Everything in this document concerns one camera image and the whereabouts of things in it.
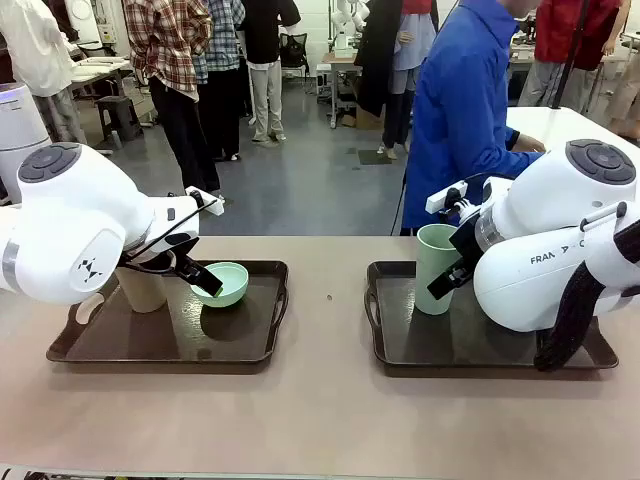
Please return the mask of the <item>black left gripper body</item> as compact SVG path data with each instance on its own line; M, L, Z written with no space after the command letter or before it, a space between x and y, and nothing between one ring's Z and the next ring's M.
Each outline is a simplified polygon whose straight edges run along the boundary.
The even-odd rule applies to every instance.
M124 267L140 273L164 275L172 273L199 241L189 233L169 234L136 250L124 253Z

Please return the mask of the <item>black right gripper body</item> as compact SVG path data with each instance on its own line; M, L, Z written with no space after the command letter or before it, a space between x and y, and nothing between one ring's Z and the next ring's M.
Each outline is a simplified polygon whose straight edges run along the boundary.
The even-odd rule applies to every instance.
M476 223L477 219L466 220L449 238L450 243L461 256L458 261L460 268L467 273L474 272L478 261L484 254L476 239Z

